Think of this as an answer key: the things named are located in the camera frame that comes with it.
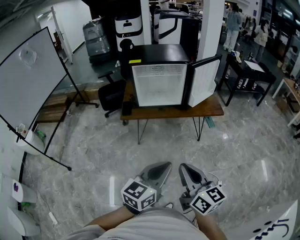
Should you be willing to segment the white paper sheet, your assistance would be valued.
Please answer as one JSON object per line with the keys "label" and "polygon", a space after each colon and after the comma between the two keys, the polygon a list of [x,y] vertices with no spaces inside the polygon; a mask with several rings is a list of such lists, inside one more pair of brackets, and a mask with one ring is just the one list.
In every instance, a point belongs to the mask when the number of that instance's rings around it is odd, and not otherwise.
{"label": "white paper sheet", "polygon": [[251,61],[244,61],[246,63],[246,65],[251,68],[252,70],[255,71],[260,71],[260,72],[265,72],[257,63],[251,62]]}

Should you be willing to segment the whiteboard on black stand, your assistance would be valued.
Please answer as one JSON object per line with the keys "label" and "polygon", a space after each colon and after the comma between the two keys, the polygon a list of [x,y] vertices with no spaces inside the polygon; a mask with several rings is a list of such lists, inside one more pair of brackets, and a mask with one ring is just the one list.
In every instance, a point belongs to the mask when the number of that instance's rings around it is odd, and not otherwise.
{"label": "whiteboard on black stand", "polygon": [[65,78],[75,88],[71,103],[99,107],[84,99],[47,27],[23,41],[0,63],[0,118],[13,133],[14,143],[23,142],[51,161],[55,159],[47,155],[49,147],[41,150],[31,144],[19,128],[31,130],[45,103]]}

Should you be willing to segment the plastic wrapped grey robot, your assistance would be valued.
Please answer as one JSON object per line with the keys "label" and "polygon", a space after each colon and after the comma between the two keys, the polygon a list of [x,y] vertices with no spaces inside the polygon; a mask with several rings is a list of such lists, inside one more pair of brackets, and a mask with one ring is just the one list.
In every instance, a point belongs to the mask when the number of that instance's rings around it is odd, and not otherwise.
{"label": "plastic wrapped grey robot", "polygon": [[110,58],[111,47],[105,32],[105,18],[100,17],[83,25],[85,46],[91,64]]}

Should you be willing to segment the white round bin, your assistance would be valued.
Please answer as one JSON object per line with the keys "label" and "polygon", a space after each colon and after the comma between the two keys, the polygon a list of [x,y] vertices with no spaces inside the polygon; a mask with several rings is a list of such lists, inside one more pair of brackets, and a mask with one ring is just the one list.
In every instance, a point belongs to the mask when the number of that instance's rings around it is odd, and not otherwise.
{"label": "white round bin", "polygon": [[43,141],[32,130],[28,130],[25,137],[24,151],[35,156],[44,152]]}

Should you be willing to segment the black shelf cart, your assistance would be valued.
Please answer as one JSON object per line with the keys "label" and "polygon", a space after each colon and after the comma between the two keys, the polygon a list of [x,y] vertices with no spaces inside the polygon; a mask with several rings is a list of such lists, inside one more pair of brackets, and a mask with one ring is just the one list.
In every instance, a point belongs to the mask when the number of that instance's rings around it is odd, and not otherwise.
{"label": "black shelf cart", "polygon": [[259,106],[262,103],[276,77],[264,64],[259,63],[258,65],[265,71],[264,73],[252,70],[245,62],[239,63],[231,54],[227,55],[225,68],[218,85],[218,90],[221,90],[222,85],[225,84],[230,92],[225,106],[230,104],[237,92],[260,95],[256,105]]}

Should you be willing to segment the white device with purple mark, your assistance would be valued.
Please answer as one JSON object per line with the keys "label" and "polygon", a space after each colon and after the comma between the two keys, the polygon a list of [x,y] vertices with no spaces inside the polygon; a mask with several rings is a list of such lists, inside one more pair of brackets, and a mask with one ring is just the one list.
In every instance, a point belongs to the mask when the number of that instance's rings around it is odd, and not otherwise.
{"label": "white device with purple mark", "polygon": [[37,193],[26,185],[13,180],[11,196],[19,203],[36,203]]}

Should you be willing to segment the black office chair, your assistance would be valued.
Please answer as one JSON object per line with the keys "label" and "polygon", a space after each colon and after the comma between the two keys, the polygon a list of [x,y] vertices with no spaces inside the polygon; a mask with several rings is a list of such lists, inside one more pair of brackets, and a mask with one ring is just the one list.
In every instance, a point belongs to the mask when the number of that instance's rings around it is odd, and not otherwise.
{"label": "black office chair", "polygon": [[127,79],[130,76],[129,55],[134,48],[134,44],[130,39],[124,39],[120,43],[121,52],[119,53],[120,74],[124,79],[114,81],[111,78],[113,71],[109,71],[98,78],[105,77],[108,84],[98,89],[98,97],[103,110],[106,111],[105,117],[108,118],[111,113],[122,108]]}

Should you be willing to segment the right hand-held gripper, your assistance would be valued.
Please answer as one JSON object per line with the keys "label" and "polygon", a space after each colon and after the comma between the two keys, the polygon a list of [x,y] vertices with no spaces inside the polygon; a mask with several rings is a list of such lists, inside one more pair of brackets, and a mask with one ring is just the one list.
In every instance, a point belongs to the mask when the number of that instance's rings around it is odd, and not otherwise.
{"label": "right hand-held gripper", "polygon": [[179,198],[184,211],[192,209],[205,216],[215,211],[226,200],[222,184],[209,180],[202,170],[183,163],[179,166],[179,175],[185,188],[185,192]]}

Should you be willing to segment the white desk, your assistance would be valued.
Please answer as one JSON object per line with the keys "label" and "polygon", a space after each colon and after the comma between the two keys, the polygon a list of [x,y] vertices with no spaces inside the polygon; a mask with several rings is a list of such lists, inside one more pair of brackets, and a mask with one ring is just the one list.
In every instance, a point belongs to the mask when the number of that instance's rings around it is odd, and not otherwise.
{"label": "white desk", "polygon": [[294,87],[295,81],[289,78],[282,78],[280,84],[276,88],[274,94],[272,95],[272,99],[275,99],[275,97],[278,95],[279,91],[282,89],[283,85],[287,87],[286,91],[286,102],[289,106],[289,103],[292,103],[292,100],[295,101],[295,103],[298,104],[299,110],[297,113],[293,112],[293,118],[290,120],[290,122],[286,125],[288,128],[297,120],[300,118],[300,93],[297,89]]}

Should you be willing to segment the white and black delivery robot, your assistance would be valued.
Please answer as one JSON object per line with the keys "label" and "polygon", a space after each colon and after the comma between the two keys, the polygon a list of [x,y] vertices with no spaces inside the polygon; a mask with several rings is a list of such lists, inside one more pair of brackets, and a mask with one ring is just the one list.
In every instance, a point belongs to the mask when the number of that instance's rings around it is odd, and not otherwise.
{"label": "white and black delivery robot", "polygon": [[126,48],[144,45],[143,23],[139,13],[118,15],[114,19],[117,48],[122,52]]}

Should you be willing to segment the large black and white robot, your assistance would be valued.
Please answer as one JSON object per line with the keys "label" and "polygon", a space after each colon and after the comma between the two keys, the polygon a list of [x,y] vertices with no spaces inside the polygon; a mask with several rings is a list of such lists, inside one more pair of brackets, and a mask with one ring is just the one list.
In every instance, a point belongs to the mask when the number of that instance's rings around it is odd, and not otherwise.
{"label": "large black and white robot", "polygon": [[200,19],[181,11],[163,11],[158,21],[159,44],[196,44]]}

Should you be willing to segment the black flat phone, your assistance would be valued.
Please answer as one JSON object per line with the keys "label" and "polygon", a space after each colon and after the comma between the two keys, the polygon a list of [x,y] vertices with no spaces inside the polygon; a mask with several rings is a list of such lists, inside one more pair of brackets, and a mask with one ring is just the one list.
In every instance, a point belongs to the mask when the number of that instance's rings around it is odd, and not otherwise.
{"label": "black flat phone", "polygon": [[122,115],[130,116],[132,114],[133,103],[131,101],[125,101],[122,104]]}

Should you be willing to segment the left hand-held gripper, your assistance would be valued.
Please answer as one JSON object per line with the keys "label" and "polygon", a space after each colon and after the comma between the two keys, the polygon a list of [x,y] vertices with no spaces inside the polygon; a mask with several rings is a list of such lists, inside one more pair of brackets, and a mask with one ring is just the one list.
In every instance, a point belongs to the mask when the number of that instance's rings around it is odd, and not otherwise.
{"label": "left hand-held gripper", "polygon": [[157,162],[146,166],[121,189],[123,205],[139,215],[152,207],[161,197],[161,188],[172,169],[171,162]]}

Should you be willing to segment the person's right forearm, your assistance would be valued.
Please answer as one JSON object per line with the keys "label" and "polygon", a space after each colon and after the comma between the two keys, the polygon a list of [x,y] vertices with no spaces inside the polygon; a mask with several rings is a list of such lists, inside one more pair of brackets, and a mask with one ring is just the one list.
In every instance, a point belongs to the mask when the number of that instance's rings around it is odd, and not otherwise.
{"label": "person's right forearm", "polygon": [[202,215],[195,212],[198,227],[209,240],[227,240],[223,231],[219,228],[214,215]]}

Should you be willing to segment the black mini fridge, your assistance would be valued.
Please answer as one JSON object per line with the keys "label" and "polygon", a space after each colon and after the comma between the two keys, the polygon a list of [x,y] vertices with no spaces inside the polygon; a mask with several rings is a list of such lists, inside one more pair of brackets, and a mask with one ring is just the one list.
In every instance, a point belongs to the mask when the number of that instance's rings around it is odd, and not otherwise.
{"label": "black mini fridge", "polygon": [[[130,60],[142,60],[129,64],[131,81],[134,87],[135,101],[140,108],[179,106],[186,95],[186,75],[190,60],[181,45],[139,45],[131,50]],[[181,75],[152,75],[141,77],[133,72],[134,66],[142,65],[186,65]]]}

